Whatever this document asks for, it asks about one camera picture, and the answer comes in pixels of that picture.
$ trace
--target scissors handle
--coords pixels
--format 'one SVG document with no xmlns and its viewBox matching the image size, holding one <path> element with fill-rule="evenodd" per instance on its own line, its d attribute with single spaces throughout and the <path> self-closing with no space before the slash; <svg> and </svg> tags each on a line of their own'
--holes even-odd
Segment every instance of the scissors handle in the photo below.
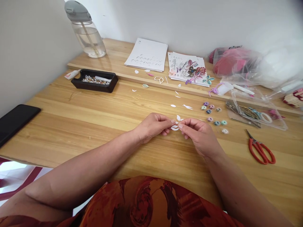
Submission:
<svg viewBox="0 0 303 227">
<path fill-rule="evenodd" d="M 257 162 L 263 164 L 263 165 L 267 165 L 268 164 L 268 158 L 265 156 L 263 150 L 262 150 L 262 147 L 261 145 L 256 142 L 256 143 L 253 143 L 253 139 L 250 138 L 249 139 L 249 142 L 248 142 L 248 147 L 249 147 L 249 151 L 250 153 L 252 154 L 252 156 L 255 158 L 255 160 L 257 160 Z M 261 155 L 263 161 L 261 161 L 257 156 L 256 154 L 254 153 L 253 151 L 253 147 L 257 150 L 257 152 L 259 153 L 259 155 Z"/>
<path fill-rule="evenodd" d="M 268 154 L 270 155 L 271 160 L 269 160 L 269 159 L 266 157 L 268 163 L 270 163 L 270 164 L 275 164 L 275 163 L 276 163 L 276 158 L 275 158 L 274 154 L 271 152 L 271 150 L 270 150 L 267 146 L 265 146 L 264 143 L 257 142 L 257 145 L 258 145 L 259 149 L 263 152 L 263 154 L 264 154 L 264 151 L 263 151 L 262 147 L 263 147 L 263 148 L 268 152 Z"/>
</svg>

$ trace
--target scissors blade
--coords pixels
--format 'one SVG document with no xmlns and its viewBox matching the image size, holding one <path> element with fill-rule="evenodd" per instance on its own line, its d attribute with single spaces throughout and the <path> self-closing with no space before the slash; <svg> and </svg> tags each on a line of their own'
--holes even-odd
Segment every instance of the scissors blade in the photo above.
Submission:
<svg viewBox="0 0 303 227">
<path fill-rule="evenodd" d="M 253 139 L 253 140 L 255 140 L 252 136 L 251 136 L 251 134 L 248 132 L 248 130 L 247 129 L 245 129 L 246 130 L 246 132 L 247 132 L 247 134 L 248 134 L 248 136 L 249 136 L 249 138 L 251 138 L 251 139 Z"/>
</svg>

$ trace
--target forearm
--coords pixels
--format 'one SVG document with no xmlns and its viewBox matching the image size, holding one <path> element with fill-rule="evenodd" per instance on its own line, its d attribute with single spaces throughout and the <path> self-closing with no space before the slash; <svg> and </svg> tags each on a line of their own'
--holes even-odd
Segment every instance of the forearm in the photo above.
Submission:
<svg viewBox="0 0 303 227">
<path fill-rule="evenodd" d="M 245 226 L 292 226 L 224 152 L 205 160 L 229 215 Z"/>
<path fill-rule="evenodd" d="M 25 189 L 27 196 L 69 210 L 92 196 L 140 146 L 133 131 L 61 164 Z"/>
</svg>

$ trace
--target smartphone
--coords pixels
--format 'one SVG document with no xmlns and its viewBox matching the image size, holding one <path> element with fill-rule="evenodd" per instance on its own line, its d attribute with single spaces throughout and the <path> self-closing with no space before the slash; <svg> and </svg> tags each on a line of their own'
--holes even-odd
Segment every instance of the smartphone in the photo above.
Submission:
<svg viewBox="0 0 303 227">
<path fill-rule="evenodd" d="M 41 111 L 38 107 L 18 105 L 0 118 L 0 147 Z"/>
</svg>

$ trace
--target gray bottle cap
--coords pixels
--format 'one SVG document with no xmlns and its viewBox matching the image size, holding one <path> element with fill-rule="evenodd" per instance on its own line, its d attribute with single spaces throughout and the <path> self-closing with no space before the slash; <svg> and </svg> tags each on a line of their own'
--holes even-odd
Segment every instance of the gray bottle cap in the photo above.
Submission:
<svg viewBox="0 0 303 227">
<path fill-rule="evenodd" d="M 92 17 L 88 10 L 77 1 L 67 1 L 64 5 L 67 17 L 74 22 L 89 22 L 92 21 Z"/>
</svg>

